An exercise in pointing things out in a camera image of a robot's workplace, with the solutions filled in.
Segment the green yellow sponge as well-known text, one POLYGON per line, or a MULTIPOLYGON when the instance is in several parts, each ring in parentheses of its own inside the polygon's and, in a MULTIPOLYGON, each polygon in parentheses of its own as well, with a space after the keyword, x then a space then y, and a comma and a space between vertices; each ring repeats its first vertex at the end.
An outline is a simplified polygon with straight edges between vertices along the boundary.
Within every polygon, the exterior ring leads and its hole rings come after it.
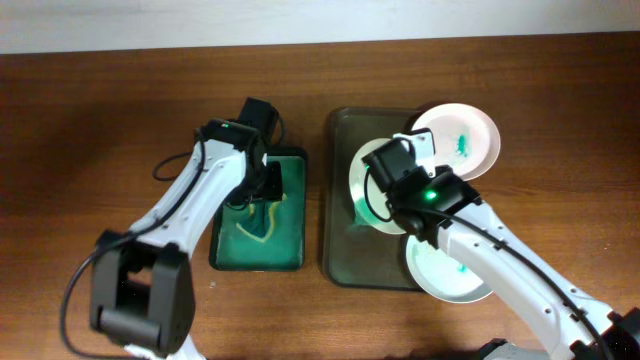
POLYGON ((246 218, 235 224, 236 228, 246 237, 258 242, 267 242, 275 233, 276 210, 288 199, 283 194, 279 200, 263 201, 249 205, 249 213, 246 218))

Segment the white plate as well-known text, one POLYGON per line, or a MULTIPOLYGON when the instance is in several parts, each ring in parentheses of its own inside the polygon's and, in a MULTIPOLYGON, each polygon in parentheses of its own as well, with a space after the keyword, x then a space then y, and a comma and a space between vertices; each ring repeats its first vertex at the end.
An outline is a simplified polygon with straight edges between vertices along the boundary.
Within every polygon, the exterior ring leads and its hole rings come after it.
POLYGON ((395 222, 383 222, 371 212, 371 210, 374 210, 382 218, 390 217, 389 210, 385 205, 386 197, 380 191, 373 178, 369 177, 367 182, 364 182, 366 167, 362 158, 388 141, 389 138, 373 139, 358 149, 349 167, 349 191, 354 203, 358 224, 373 227, 382 233, 402 235, 405 231, 395 222))
POLYGON ((415 283, 439 300, 468 304, 493 293, 466 265, 435 249, 428 242, 418 241, 414 236, 407 238, 405 258, 415 283))
POLYGON ((435 106, 411 125, 416 131, 428 128, 434 137, 435 165, 449 166, 462 180, 486 173, 496 162, 501 147, 500 133, 493 120, 480 109, 461 103, 435 106))

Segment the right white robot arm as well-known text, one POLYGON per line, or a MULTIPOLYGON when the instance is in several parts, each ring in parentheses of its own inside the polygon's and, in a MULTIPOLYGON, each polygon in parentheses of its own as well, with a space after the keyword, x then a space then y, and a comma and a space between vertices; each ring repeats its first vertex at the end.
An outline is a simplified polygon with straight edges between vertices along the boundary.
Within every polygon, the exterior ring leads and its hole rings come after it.
POLYGON ((552 359, 636 359, 639 310, 621 315, 572 284, 511 232, 448 166, 424 167, 422 145, 392 139, 362 159, 391 219, 468 267, 532 330, 552 359))

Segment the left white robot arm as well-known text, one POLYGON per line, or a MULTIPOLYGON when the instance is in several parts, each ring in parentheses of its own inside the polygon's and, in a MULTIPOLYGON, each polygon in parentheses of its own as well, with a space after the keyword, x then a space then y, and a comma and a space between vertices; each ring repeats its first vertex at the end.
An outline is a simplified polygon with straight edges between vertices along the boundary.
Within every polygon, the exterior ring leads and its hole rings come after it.
POLYGON ((190 160, 156 205, 126 233, 101 235, 92 262, 93 330, 133 359, 201 358, 190 335, 191 257, 223 206, 263 197, 279 120, 270 103, 249 98, 237 119, 198 128, 190 160))

